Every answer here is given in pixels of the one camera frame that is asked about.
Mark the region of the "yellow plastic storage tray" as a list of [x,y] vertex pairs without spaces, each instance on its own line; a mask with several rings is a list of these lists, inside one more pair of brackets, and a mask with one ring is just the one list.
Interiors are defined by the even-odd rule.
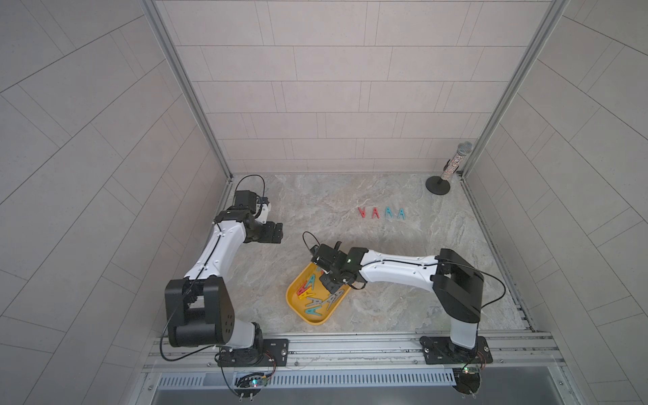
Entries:
[[[315,274],[317,279],[315,281],[315,285],[311,290],[315,292],[315,295],[313,297],[309,297],[311,299],[319,299],[323,301],[323,306],[317,310],[318,313],[322,314],[321,317],[317,316],[312,316],[308,315],[305,313],[305,305],[310,303],[311,301],[309,298],[306,298],[305,300],[300,300],[297,295],[298,289],[308,280],[308,278],[312,275]],[[327,304],[325,303],[325,300],[331,293],[329,293],[322,285],[320,282],[320,276],[323,275],[323,271],[315,264],[310,263],[308,266],[305,267],[305,269],[294,279],[294,281],[291,283],[291,285],[288,287],[288,290],[286,291],[285,299],[288,304],[288,306],[299,316],[301,317],[305,322],[309,323],[310,325],[313,326],[318,326],[324,324],[329,317],[335,312],[335,310],[338,308],[340,303],[344,300],[345,296],[349,293],[349,286],[344,285],[341,290],[345,290],[346,294],[344,295],[343,298],[341,298],[335,306],[332,307],[331,310],[327,310]]]

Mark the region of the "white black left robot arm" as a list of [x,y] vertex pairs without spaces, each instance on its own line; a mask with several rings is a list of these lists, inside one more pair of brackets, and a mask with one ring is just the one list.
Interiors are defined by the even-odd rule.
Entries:
[[213,345],[250,349],[258,325],[236,318],[226,283],[239,248],[251,242],[279,244],[283,225],[268,221],[271,205],[232,206],[216,215],[204,251],[183,278],[165,287],[165,329],[173,347]]

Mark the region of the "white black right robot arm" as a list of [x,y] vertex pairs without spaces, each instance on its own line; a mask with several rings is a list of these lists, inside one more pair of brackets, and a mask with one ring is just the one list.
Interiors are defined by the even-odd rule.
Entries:
[[451,318],[450,348],[474,352],[483,307],[484,275],[452,249],[436,256],[395,256],[364,247],[347,253],[320,244],[310,249],[312,263],[322,271],[322,283],[334,293],[356,283],[394,283],[416,287],[437,296]]

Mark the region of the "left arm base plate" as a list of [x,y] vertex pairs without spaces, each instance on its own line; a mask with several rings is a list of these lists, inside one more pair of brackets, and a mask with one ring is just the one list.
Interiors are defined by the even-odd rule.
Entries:
[[263,339],[248,349],[221,350],[215,359],[220,367],[283,367],[289,348],[288,339]]

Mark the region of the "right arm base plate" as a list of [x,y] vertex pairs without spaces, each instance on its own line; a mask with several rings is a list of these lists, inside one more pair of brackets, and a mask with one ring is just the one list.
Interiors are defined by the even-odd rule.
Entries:
[[465,364],[492,364],[493,356],[490,352],[489,344],[485,337],[477,336],[476,346],[473,349],[465,349],[455,345],[449,337],[430,337],[422,336],[420,345],[423,349],[425,363],[428,366],[433,365],[452,365],[459,366]]

